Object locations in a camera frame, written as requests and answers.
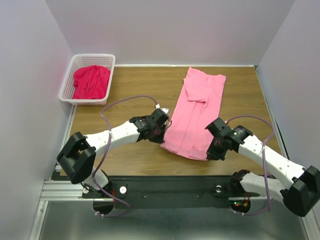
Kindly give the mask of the light pink t shirt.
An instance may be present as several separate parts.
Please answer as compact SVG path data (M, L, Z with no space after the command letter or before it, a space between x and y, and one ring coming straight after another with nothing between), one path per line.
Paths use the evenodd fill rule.
M224 75L188 69L162 148L192 160L207 159L213 136L206 127L219 116L225 82Z

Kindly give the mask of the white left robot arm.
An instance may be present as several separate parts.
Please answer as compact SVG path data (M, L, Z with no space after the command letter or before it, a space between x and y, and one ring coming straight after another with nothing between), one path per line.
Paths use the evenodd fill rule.
M95 134L71 135L61 149L56 160L73 185L86 184L100 197L111 193L107 174L94 167L97 157L104 156L106 150L148 140L162 144L169 120L169 109L157 107L152 114L135 116L125 123Z

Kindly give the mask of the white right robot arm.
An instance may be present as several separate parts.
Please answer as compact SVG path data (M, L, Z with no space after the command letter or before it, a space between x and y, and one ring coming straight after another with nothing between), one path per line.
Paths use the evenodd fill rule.
M224 160L227 151L234 151L263 168L262 176L248 170L234 173L230 182L233 194L265 196L269 201L282 202L299 217L305 217L320 200L320 171L316 167L306 168L290 161L249 129L241 125L231 128L219 117L206 130L213 136L206 152L208 160Z

